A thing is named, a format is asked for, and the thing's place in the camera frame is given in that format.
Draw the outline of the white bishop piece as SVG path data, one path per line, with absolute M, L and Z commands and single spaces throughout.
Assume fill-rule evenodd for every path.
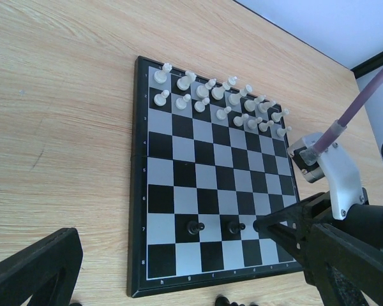
M 260 95 L 258 96 L 257 98 L 255 98 L 254 100 L 250 100 L 250 99 L 247 99 L 245 102 L 244 102 L 244 108 L 247 112 L 254 112 L 255 111 L 255 107 L 263 102 L 266 98 L 266 95 Z

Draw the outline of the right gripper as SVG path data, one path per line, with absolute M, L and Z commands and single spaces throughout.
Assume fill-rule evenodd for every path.
M 363 189 L 364 203 L 349 208 L 343 220 L 336 220 L 331 209 L 330 193 L 317 193 L 289 207 L 257 220 L 262 231 L 287 251 L 298 263 L 306 264 L 303 242 L 306 240 L 305 218 L 312 223 L 327 223 L 383 252 L 383 206 L 370 205 Z

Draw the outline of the black white chessboard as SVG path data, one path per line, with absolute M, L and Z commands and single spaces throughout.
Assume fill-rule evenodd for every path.
M 186 91 L 176 82 L 185 71 L 172 67 L 164 84 L 154 80 L 163 63 L 146 57 L 135 61 L 133 140 L 130 180 L 130 227 L 128 242 L 128 296 L 138 298 L 245 281 L 301 271 L 301 265 L 265 233 L 253 229 L 261 215 L 277 212 L 298 201 L 292 162 L 287 154 L 285 128 L 276 122 L 265 133 L 250 129 L 247 121 L 271 119 L 281 112 L 275 104 L 267 113 L 258 105 L 247 112 L 244 102 L 252 93 L 231 105 L 229 96 L 243 85 L 236 84 L 209 104 L 202 113 L 194 109 L 196 89 L 214 77 L 196 77 Z M 225 81 L 216 80 L 214 87 Z M 164 106 L 153 98 L 170 92 Z M 179 110 L 177 98 L 191 96 Z M 218 120 L 216 111 L 231 112 Z M 235 116 L 247 113 L 240 127 Z M 190 235 L 186 225 L 202 222 L 205 229 Z M 246 228 L 233 235 L 230 221 Z

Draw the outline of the white rook piece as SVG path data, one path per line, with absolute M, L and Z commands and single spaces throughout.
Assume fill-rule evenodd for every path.
M 280 122 L 281 119 L 289 113 L 290 111 L 287 108 L 283 109 L 281 112 L 273 112 L 271 114 L 271 120 L 273 120 L 274 122 Z

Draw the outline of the white knight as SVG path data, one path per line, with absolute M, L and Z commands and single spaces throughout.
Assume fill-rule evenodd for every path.
M 191 83 L 196 79 L 197 75 L 192 71 L 185 71 L 185 76 L 177 80 L 177 88 L 181 91 L 186 91 L 189 89 Z

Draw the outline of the black piece six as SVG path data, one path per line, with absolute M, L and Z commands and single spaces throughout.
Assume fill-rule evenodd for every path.
M 253 229 L 256 231 L 256 232 L 260 232 L 262 231 L 262 228 L 263 228 L 263 224 L 261 222 L 261 220 L 256 220 L 253 222 Z

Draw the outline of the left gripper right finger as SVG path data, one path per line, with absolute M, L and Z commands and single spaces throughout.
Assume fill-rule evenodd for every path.
M 306 257 L 324 305 L 383 305 L 383 252 L 329 224 L 311 227 Z

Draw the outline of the black pawn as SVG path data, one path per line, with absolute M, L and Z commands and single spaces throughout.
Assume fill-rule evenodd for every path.
M 186 225 L 186 229 L 190 235 L 197 235 L 200 231 L 205 229 L 205 224 L 197 221 L 190 221 Z

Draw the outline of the black tall piece centre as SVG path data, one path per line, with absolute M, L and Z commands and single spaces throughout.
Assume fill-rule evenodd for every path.
M 237 302 L 231 302 L 226 296 L 219 295 L 216 297 L 214 306 L 239 306 Z

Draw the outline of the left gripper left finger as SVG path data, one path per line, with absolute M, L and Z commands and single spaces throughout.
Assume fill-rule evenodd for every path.
M 79 305 L 72 294 L 83 250 L 75 228 L 61 228 L 0 262 L 0 305 Z

